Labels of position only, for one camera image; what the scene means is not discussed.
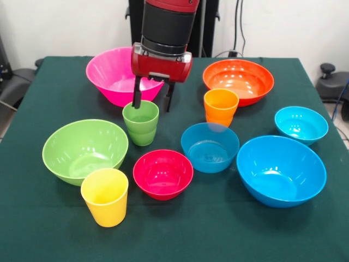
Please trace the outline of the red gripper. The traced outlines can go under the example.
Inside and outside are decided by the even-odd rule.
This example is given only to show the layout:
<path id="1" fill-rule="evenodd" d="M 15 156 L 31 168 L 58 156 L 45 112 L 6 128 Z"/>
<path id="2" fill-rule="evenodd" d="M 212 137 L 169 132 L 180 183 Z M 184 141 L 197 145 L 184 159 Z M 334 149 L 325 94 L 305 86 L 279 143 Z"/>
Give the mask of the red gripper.
<path id="1" fill-rule="evenodd" d="M 131 69 L 136 75 L 132 107 L 139 109 L 141 105 L 141 77 L 169 81 L 167 94 L 164 97 L 164 109 L 170 111 L 175 82 L 185 82 L 192 67 L 192 54 L 185 52 L 179 57 L 165 57 L 148 52 L 142 45 L 131 48 Z"/>

